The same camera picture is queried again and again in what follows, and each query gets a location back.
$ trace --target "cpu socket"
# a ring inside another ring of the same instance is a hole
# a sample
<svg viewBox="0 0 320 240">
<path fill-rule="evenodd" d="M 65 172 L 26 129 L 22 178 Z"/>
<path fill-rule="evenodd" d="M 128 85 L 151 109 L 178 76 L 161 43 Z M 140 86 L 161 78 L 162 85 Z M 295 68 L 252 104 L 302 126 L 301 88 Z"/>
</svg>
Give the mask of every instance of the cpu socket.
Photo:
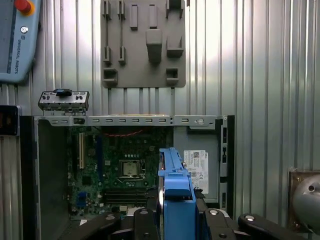
<svg viewBox="0 0 320 240">
<path fill-rule="evenodd" d="M 119 160 L 120 179 L 140 180 L 141 165 L 139 160 Z"/>
</svg>

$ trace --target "barcode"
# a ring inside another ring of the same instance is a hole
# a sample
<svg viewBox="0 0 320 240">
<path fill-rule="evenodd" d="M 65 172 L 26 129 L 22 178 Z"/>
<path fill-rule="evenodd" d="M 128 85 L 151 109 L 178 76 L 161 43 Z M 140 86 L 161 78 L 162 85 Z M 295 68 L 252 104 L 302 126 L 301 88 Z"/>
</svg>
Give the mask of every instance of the barcode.
<svg viewBox="0 0 320 240">
<path fill-rule="evenodd" d="M 193 152 L 193 158 L 198 159 L 200 157 L 200 152 L 195 151 Z"/>
</svg>

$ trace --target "metal bolt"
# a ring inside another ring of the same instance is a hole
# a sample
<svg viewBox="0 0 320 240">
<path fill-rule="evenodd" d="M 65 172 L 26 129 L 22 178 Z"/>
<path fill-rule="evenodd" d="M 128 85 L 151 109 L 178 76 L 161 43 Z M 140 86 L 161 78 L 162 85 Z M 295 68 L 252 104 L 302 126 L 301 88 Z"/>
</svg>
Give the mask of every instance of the metal bolt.
<svg viewBox="0 0 320 240">
<path fill-rule="evenodd" d="M 113 219 L 115 219 L 115 217 L 114 216 L 107 216 L 105 219 L 107 219 L 107 220 L 113 220 Z"/>
<path fill-rule="evenodd" d="M 22 26 L 20 28 L 21 33 L 26 34 L 28 32 L 28 28 L 26 26 Z"/>
<path fill-rule="evenodd" d="M 248 220 L 249 222 L 253 222 L 255 220 L 255 218 L 253 216 L 247 215 L 244 217 L 246 220 Z"/>
<path fill-rule="evenodd" d="M 217 215 L 217 214 L 218 214 L 218 211 L 216 211 L 216 210 L 210 210 L 210 214 L 211 214 L 211 215 Z"/>
<path fill-rule="evenodd" d="M 203 118 L 200 118 L 199 120 L 198 120 L 198 124 L 199 125 L 203 125 L 205 123 L 205 121 L 203 120 Z"/>
</svg>

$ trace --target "metal wall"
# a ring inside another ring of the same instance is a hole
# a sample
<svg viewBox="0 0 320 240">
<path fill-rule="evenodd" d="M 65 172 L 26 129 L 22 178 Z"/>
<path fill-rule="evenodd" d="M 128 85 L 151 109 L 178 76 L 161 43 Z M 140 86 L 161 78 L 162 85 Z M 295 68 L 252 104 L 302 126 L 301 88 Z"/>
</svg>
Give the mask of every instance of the metal wall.
<svg viewBox="0 0 320 240">
<path fill-rule="evenodd" d="M 42 8 L 36 65 L 24 86 L 1 86 L 1 104 L 40 115 L 41 92 L 62 87 L 90 91 L 90 115 L 236 115 L 235 212 L 285 225 L 289 168 L 320 170 L 319 0 L 190 0 L 186 86 L 176 89 L 103 88 L 100 0 Z M 17 239 L 18 146 L 0 141 L 6 240 Z"/>
</svg>

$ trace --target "blue connector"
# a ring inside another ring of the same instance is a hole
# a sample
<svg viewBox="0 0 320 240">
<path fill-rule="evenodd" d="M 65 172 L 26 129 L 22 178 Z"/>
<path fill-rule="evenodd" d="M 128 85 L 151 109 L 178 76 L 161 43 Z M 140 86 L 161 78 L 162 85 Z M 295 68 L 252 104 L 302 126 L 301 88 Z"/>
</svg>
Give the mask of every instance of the blue connector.
<svg viewBox="0 0 320 240">
<path fill-rule="evenodd" d="M 87 192 L 81 191 L 78 193 L 78 198 L 76 200 L 76 206 L 78 208 L 84 208 L 86 206 Z"/>
<path fill-rule="evenodd" d="M 182 158 L 174 148 L 161 148 L 163 169 L 158 176 L 164 186 L 164 239 L 196 239 L 196 197 L 192 180 L 182 164 Z"/>
</svg>

